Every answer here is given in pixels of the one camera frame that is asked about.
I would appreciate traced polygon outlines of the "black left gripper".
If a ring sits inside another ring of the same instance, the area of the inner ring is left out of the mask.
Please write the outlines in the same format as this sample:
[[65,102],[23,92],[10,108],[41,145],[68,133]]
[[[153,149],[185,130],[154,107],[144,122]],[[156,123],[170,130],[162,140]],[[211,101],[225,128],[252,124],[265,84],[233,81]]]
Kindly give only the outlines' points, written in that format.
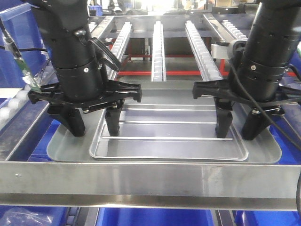
[[32,104],[47,101],[50,106],[48,114],[64,125],[75,137],[85,134],[85,124],[79,108],[83,113],[91,113],[106,108],[105,120],[110,136],[119,135],[119,119],[124,99],[131,98],[141,102],[142,87],[140,84],[130,84],[108,80],[101,94],[92,100],[73,101],[64,96],[61,85],[52,83],[41,86],[41,92],[29,91],[28,97]]

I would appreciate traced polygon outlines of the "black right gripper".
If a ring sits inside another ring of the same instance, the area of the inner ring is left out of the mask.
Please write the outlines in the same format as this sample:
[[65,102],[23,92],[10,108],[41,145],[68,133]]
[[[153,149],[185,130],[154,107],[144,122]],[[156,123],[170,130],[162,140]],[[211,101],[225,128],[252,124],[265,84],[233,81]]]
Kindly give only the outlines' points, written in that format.
[[301,101],[301,91],[278,83],[264,87],[264,83],[251,87],[237,81],[216,80],[195,82],[193,85],[193,98],[198,99],[204,95],[214,98],[216,108],[215,132],[218,138],[225,138],[233,120],[232,111],[234,103],[241,103],[252,108],[243,125],[241,135],[245,140],[255,139],[271,122],[257,109],[271,111],[277,106]]

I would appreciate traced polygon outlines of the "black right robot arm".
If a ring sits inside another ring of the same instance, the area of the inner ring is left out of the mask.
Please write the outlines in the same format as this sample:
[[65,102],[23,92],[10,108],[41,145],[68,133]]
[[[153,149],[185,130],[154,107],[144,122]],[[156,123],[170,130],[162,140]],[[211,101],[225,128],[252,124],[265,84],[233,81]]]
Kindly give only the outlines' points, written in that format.
[[244,47],[233,48],[226,79],[195,82],[193,97],[214,97],[215,132],[226,137],[232,123],[232,106],[251,108],[241,134],[253,140],[271,122],[284,115],[282,105],[300,102],[301,92],[280,85],[301,39],[301,3],[298,0],[261,0]]

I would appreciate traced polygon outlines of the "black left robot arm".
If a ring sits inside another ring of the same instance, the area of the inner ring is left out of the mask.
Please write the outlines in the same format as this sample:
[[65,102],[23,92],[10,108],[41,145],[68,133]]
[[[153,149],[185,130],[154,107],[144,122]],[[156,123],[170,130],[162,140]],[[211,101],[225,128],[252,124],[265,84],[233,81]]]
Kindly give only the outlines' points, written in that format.
[[49,102],[48,114],[74,136],[85,133],[82,114],[105,109],[109,134],[119,134],[120,113],[126,98],[140,102],[140,85],[113,81],[106,69],[119,71],[120,61],[88,26],[85,0],[32,0],[32,12],[57,83],[31,91],[32,103]]

